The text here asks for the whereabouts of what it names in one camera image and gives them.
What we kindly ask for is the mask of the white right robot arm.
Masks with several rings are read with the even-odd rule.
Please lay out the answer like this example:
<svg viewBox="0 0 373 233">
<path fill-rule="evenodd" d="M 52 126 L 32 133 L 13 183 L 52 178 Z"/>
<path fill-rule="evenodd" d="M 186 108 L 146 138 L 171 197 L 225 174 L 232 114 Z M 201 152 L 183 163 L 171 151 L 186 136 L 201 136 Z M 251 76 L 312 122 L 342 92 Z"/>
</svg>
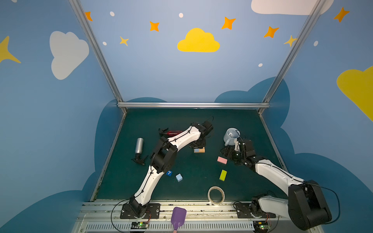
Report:
<svg viewBox="0 0 373 233">
<path fill-rule="evenodd" d="M 226 145 L 220 152 L 235 165 L 248 167 L 286 194 L 286 199 L 266 194 L 253 197 L 249 205 L 253 217 L 259 218 L 267 213 L 283 216 L 303 231 L 332 223 L 331 211 L 317 182 L 293 176 L 266 157 L 256 154 L 252 141 L 247 139 L 240 139 L 233 146 Z"/>
</svg>

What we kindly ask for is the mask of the pink wooden block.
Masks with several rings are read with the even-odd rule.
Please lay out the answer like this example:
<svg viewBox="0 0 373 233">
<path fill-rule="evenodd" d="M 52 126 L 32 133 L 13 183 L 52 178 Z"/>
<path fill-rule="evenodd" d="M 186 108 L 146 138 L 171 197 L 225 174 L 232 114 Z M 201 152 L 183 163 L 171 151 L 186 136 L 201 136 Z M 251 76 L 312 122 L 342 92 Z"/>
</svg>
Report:
<svg viewBox="0 0 373 233">
<path fill-rule="evenodd" d="M 223 157 L 218 157 L 218 159 L 217 159 L 217 162 L 219 162 L 219 163 L 222 163 L 222 164 L 227 164 L 227 162 L 228 162 L 228 160 L 226 159 L 226 158 L 223 158 Z"/>
</svg>

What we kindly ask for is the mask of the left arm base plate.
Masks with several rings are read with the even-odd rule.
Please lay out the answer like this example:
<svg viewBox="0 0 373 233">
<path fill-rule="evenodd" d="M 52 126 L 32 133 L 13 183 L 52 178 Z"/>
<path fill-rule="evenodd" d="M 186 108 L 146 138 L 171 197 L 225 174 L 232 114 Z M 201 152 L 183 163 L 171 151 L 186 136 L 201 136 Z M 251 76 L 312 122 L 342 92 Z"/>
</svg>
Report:
<svg viewBox="0 0 373 233">
<path fill-rule="evenodd" d="M 160 204 L 150 203 L 146 206 L 133 209 L 132 205 L 125 203 L 121 209 L 120 219 L 159 219 Z"/>
</svg>

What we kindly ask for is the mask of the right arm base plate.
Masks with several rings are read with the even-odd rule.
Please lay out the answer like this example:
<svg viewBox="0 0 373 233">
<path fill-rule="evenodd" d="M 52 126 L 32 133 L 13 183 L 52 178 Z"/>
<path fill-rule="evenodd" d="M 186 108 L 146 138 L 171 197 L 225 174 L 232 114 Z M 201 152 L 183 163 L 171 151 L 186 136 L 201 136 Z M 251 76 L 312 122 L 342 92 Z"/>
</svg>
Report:
<svg viewBox="0 0 373 233">
<path fill-rule="evenodd" d="M 238 218 L 276 218 L 276 214 L 264 212 L 256 203 L 233 203 Z"/>
</svg>

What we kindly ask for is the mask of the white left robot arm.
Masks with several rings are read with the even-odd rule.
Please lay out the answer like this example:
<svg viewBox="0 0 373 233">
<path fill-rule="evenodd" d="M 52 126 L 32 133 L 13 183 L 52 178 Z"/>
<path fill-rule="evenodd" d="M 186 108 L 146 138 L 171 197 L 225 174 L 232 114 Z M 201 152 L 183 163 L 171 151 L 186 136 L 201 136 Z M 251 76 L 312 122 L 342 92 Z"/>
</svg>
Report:
<svg viewBox="0 0 373 233">
<path fill-rule="evenodd" d="M 129 199 L 129 204 L 136 217 L 142 217 L 151 200 L 152 193 L 160 178 L 174 165 L 177 153 L 191 144 L 194 149 L 201 149 L 206 145 L 206 137 L 213 130 L 209 121 L 200 124 L 192 123 L 185 131 L 173 137 L 161 137 L 151 155 L 144 181 L 138 191 Z"/>
</svg>

